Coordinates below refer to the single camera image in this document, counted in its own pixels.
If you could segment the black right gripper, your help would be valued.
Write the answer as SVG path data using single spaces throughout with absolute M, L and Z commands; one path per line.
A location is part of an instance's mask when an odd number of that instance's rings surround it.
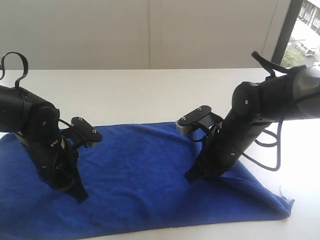
M 222 124 L 209 130 L 197 162 L 184 174 L 189 184 L 230 171 L 244 152 L 244 127 Z

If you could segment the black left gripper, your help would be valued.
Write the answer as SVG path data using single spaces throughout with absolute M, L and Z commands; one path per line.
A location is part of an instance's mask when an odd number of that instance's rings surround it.
M 30 157 L 41 181 L 54 190 L 67 191 L 78 204 L 89 198 L 80 176 L 76 176 L 75 160 L 64 137 L 60 135 L 48 145 L 22 138 L 21 145 Z

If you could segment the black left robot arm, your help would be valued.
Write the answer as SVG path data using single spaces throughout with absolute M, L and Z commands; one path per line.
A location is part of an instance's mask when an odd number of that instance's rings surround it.
M 0 131 L 14 133 L 39 179 L 82 204 L 89 195 L 78 170 L 79 153 L 60 130 L 60 111 L 52 103 L 19 87 L 0 88 Z

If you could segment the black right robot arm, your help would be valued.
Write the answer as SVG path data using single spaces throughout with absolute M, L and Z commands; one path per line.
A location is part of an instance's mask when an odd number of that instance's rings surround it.
M 189 183 L 216 178 L 235 167 L 240 156 L 272 123 L 320 117 L 320 69 L 312 66 L 297 73 L 265 80 L 242 82 L 231 98 L 225 118 L 201 106 L 185 116 L 189 134 L 205 133 L 195 163 L 185 173 Z

